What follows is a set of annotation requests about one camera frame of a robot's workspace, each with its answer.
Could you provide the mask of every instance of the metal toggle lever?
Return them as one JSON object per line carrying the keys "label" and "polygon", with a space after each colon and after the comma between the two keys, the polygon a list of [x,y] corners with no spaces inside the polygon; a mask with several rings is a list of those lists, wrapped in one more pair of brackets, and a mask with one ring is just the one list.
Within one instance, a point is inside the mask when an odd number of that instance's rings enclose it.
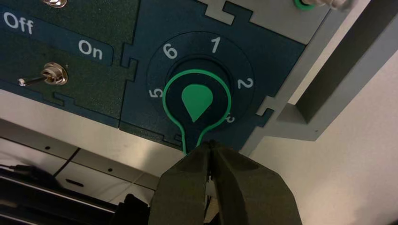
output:
{"label": "metal toggle lever", "polygon": [[68,0],[43,0],[43,2],[53,8],[62,8],[66,5]]}
{"label": "metal toggle lever", "polygon": [[44,65],[43,71],[41,71],[41,77],[36,78],[19,78],[19,86],[30,86],[41,81],[46,82],[50,85],[64,85],[68,81],[68,74],[66,70],[55,62],[49,62]]}

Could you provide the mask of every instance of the gray frame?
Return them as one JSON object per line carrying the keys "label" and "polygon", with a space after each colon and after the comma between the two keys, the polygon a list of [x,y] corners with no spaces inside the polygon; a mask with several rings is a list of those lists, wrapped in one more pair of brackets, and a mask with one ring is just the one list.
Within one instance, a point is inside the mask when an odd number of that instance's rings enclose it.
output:
{"label": "gray frame", "polygon": [[373,0],[323,65],[296,105],[290,96],[336,32],[344,14],[332,11],[315,34],[275,98],[258,110],[275,112],[256,128],[240,151],[248,155],[264,136],[315,141],[398,49],[398,1]]}
{"label": "gray frame", "polygon": [[[33,149],[54,155],[63,159],[68,159],[77,149],[77,146],[59,141],[52,137],[40,134],[36,131],[29,130],[17,124],[0,119],[0,138],[16,142]],[[128,165],[121,164],[93,152],[81,149],[72,162],[84,165],[91,169],[107,173],[111,176],[118,177],[123,180],[134,182],[140,186],[155,190],[159,181],[159,177],[143,173],[142,171],[132,168]]]}

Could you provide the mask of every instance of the silver toggle switch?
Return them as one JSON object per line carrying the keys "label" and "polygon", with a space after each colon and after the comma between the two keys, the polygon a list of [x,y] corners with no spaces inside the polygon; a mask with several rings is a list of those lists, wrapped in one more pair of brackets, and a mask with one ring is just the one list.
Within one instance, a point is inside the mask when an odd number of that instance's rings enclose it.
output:
{"label": "silver toggle switch", "polygon": [[43,2],[53,8],[62,8],[66,5],[68,0],[43,0]]}
{"label": "silver toggle switch", "polygon": [[66,70],[55,62],[49,62],[44,65],[43,71],[41,71],[40,77],[35,78],[19,78],[19,86],[29,86],[41,81],[46,82],[50,85],[64,85],[68,81],[68,74]]}
{"label": "silver toggle switch", "polygon": [[323,6],[328,5],[332,9],[346,10],[352,8],[357,0],[302,0],[304,4]]}

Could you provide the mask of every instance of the toggle switch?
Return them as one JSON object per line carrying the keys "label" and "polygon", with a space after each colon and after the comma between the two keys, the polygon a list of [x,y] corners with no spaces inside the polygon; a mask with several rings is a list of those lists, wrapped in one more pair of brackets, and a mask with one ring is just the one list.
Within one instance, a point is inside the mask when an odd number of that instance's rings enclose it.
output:
{"label": "toggle switch", "polygon": [[41,71],[41,75],[34,78],[19,78],[18,84],[25,87],[44,81],[50,85],[64,85],[68,81],[66,70],[55,62],[46,63],[43,71]]}
{"label": "toggle switch", "polygon": [[43,0],[43,2],[53,8],[62,8],[66,5],[68,0]]}
{"label": "toggle switch", "polygon": [[315,6],[328,5],[335,10],[344,11],[353,8],[357,0],[294,0],[296,6],[302,10],[310,10]]}

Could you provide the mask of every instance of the number 1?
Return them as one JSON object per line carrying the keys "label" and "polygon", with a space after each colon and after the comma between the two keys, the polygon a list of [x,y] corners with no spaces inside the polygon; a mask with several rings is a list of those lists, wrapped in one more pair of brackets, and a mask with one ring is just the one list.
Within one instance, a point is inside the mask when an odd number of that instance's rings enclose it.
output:
{"label": "number 1", "polygon": [[220,43],[220,39],[221,39],[220,37],[212,39],[212,42],[214,42],[212,53],[215,53],[217,51],[217,47],[218,47],[218,44]]}

